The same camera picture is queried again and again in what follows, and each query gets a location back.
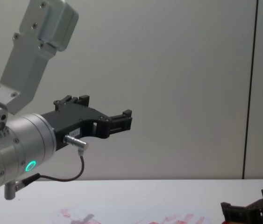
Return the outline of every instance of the black cable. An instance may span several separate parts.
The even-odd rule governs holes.
[[[252,51],[252,64],[251,64],[251,74],[250,74],[250,79],[249,79],[248,112],[247,112],[247,123],[246,123],[245,140],[244,140],[242,179],[244,179],[244,177],[245,177],[245,164],[246,164],[246,158],[247,158],[248,133],[249,133],[249,111],[250,111],[251,95],[252,95],[252,81],[253,81],[253,71],[254,71],[254,58],[255,58],[257,20],[258,20],[258,6],[259,6],[259,0],[256,0],[256,12],[255,12],[255,23],[254,23],[254,37],[253,37],[253,51]]]
[[[40,174],[34,174],[28,178],[23,179],[21,182],[24,184],[24,186],[28,186],[29,184],[31,184],[32,182],[38,180],[41,177]]]
[[[58,179],[58,178],[55,178],[55,177],[45,176],[45,175],[40,175],[40,178],[45,178],[45,179],[49,179],[49,180],[52,180],[52,181],[59,181],[59,182],[74,181],[74,180],[78,179],[83,174],[84,169],[85,169],[85,161],[84,161],[83,156],[80,157],[80,160],[81,160],[81,171],[80,171],[80,173],[77,176],[75,176],[73,178],[70,178],[70,179]]]

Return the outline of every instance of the table surface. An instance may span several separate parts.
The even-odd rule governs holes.
[[[87,204],[180,206],[205,210],[222,223],[220,203],[246,206],[260,198],[263,180],[137,180],[35,182],[4,199],[0,187],[0,223],[44,224],[64,207]]]

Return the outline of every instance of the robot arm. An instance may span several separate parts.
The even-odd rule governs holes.
[[[6,199],[27,186],[27,182],[16,184],[16,178],[57,150],[72,144],[82,156],[88,144],[80,138],[104,139],[131,127],[130,110],[106,116],[88,107],[89,96],[67,96],[54,102],[52,112],[8,120],[8,113],[16,114],[33,99],[47,62],[66,49],[77,21],[78,13],[64,0],[31,0],[20,32],[13,36],[14,48],[0,80],[0,186],[6,185]],[[39,177],[32,176],[28,182]]]
[[[47,62],[67,48],[78,13],[64,0],[31,0],[0,80],[0,107],[16,114],[34,97]]]

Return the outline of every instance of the red marking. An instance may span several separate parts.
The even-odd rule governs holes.
[[[205,219],[205,217],[201,217],[201,218],[196,222],[196,224],[202,224],[203,221],[204,221],[204,219]]]
[[[166,218],[165,218],[165,221],[166,221],[166,222],[170,222],[170,221],[173,221],[174,219],[179,218],[179,217],[180,217],[180,215],[175,214],[175,215],[166,217]]]
[[[71,215],[68,213],[68,209],[61,209],[61,213],[65,218],[71,217]]]
[[[189,221],[191,221],[191,219],[193,218],[193,214],[187,214],[186,216],[185,216],[185,222],[189,222]]]

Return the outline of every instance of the black object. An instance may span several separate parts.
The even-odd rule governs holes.
[[[232,206],[229,203],[223,202],[221,203],[221,208],[225,220],[228,222],[263,224],[263,199],[260,199],[247,207]]]
[[[40,178],[40,174],[34,174],[28,178],[25,178],[22,180],[22,183],[24,184],[24,186],[28,186],[29,184],[31,184],[32,182],[38,180]]]
[[[54,101],[55,110],[42,116],[54,128],[57,139],[57,150],[67,146],[63,142],[65,135],[77,139],[92,136],[106,139],[109,135],[130,130],[132,111],[126,110],[122,115],[106,116],[89,106],[90,97],[79,98],[67,96]]]
[[[81,161],[81,170],[79,172],[79,174],[77,174],[75,177],[70,178],[70,179],[59,179],[59,178],[55,178],[55,177],[51,177],[51,176],[45,176],[45,175],[40,175],[40,178],[45,178],[45,179],[49,179],[52,181],[59,181],[59,182],[70,182],[70,181],[74,181],[76,179],[78,179],[84,172],[85,170],[85,161],[83,156],[80,157],[80,161]]]

